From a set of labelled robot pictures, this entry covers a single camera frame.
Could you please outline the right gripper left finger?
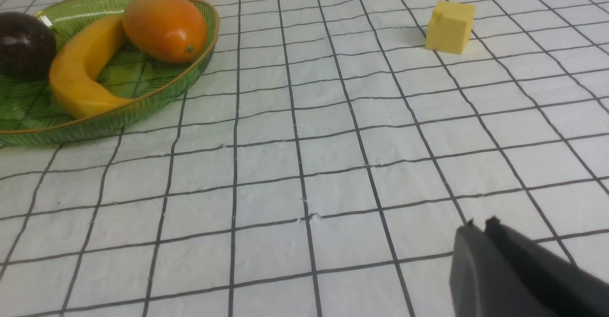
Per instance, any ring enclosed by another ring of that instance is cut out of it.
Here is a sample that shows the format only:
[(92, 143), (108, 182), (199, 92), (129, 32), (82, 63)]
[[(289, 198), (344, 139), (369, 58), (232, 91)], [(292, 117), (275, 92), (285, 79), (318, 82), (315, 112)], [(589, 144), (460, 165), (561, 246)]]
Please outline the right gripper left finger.
[(456, 230), (450, 292), (457, 317), (556, 317), (528, 291), (484, 229)]

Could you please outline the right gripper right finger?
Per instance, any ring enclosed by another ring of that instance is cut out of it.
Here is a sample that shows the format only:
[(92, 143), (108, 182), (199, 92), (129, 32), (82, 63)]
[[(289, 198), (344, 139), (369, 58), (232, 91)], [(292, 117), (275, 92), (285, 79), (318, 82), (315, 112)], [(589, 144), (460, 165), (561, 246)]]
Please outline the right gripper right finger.
[(606, 317), (608, 283), (505, 226), (485, 222), (485, 235), (508, 261), (519, 280), (557, 317)]

